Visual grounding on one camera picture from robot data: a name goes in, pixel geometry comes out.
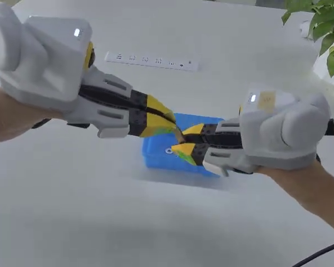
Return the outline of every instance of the green plant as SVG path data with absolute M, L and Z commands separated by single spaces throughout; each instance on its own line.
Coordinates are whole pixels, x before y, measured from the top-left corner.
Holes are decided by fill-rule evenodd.
M 320 56 L 329 49 L 327 67 L 329 75 L 334 76 L 334 0 L 286 0 L 286 13 L 282 16 L 283 24 L 287 22 L 292 13 L 305 11 L 313 12 L 309 34 L 313 40 L 322 40 Z

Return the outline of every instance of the power strip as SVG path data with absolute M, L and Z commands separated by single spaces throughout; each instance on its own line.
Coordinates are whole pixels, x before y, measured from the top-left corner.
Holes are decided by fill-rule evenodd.
M 180 71 L 198 70 L 198 62 L 195 60 L 173 60 L 164 57 L 136 55 L 134 53 L 108 52 L 105 56 L 105 61 L 157 68 L 171 68 Z

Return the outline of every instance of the black wire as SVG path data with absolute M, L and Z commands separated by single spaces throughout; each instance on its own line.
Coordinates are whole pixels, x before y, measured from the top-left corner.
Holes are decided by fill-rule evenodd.
M 300 261 L 299 263 L 297 263 L 296 265 L 294 265 L 292 267 L 301 267 L 304 264 L 307 264 L 310 261 L 312 261 L 312 260 L 318 258 L 319 256 L 324 255 L 325 253 L 328 253 L 329 251 L 332 251 L 332 250 L 334 250 L 334 244 L 330 245 L 330 246 L 328 246 L 328 247 L 326 247 L 326 248 L 324 248 L 324 249 L 322 249 L 322 250 L 320 250 L 316 253 L 314 253 L 313 255 L 305 258 L 304 260 Z

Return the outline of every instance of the blue plastic container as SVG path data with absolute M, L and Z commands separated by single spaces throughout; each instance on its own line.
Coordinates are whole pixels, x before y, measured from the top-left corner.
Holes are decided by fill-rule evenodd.
M 185 130 L 200 123 L 218 123 L 221 118 L 203 117 L 187 114 L 175 114 L 176 121 L 181 130 Z M 144 139 L 143 157 L 148 168 L 196 172 L 205 176 L 217 175 L 207 171 L 203 166 L 194 166 L 171 153 L 171 146 L 178 144 L 172 133 L 156 135 Z

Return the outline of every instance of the white table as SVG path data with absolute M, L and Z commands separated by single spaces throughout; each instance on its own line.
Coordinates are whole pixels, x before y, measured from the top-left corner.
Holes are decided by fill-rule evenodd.
M 236 116 L 251 82 L 323 91 L 334 112 L 310 71 L 317 51 L 299 36 L 309 14 L 282 27 L 281 10 L 195 0 L 23 0 L 15 10 L 88 19 L 96 65 L 178 112 Z M 106 63 L 108 50 L 198 58 L 201 70 Z M 269 178 L 152 171 L 140 146 L 63 122 L 0 144 L 0 267 L 288 267 L 334 243 Z M 334 139 L 320 155 L 334 173 Z M 308 266 L 334 267 L 334 252 Z

